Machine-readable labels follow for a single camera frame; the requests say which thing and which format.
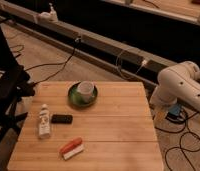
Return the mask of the blue robot base plug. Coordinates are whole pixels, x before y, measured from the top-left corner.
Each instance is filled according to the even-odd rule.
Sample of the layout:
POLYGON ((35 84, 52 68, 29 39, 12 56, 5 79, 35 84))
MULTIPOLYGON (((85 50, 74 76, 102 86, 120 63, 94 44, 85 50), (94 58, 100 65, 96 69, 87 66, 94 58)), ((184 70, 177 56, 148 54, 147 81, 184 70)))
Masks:
POLYGON ((182 106, 180 104, 175 104, 173 107, 169 109, 168 117, 176 118, 180 116, 182 111, 182 106))

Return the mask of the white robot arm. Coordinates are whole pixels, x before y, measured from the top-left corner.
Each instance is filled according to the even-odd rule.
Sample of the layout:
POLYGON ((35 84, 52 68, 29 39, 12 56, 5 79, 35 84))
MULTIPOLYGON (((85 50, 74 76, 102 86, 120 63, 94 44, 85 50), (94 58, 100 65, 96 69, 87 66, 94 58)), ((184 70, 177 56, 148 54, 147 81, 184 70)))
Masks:
POLYGON ((185 101, 200 112, 200 68, 192 61, 185 61, 162 69, 158 85, 153 91, 150 103, 155 107, 170 107, 177 99, 185 101))

